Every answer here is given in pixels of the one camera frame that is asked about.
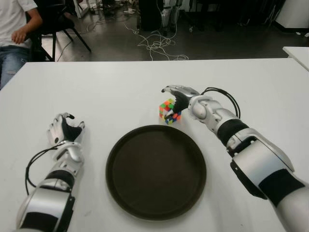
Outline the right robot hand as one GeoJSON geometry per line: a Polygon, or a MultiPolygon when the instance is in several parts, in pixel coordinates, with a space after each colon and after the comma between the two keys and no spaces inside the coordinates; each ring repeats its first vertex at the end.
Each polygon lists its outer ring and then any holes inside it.
{"type": "Polygon", "coordinates": [[[196,90],[194,90],[191,87],[185,87],[181,85],[169,85],[166,86],[161,90],[162,93],[169,92],[171,93],[175,98],[175,104],[173,109],[169,110],[165,116],[164,119],[171,118],[175,113],[179,113],[182,110],[188,108],[189,102],[192,97],[200,95],[200,93],[196,90]]]}

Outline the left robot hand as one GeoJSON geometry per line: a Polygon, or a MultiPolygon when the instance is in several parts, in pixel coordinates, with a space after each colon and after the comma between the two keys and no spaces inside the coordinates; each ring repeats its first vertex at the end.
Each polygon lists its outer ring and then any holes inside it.
{"type": "Polygon", "coordinates": [[[71,126],[67,123],[67,118],[75,119],[69,113],[56,115],[53,122],[47,130],[47,138],[52,146],[56,146],[62,142],[74,142],[85,128],[85,123],[81,121],[77,126],[71,126]]]}

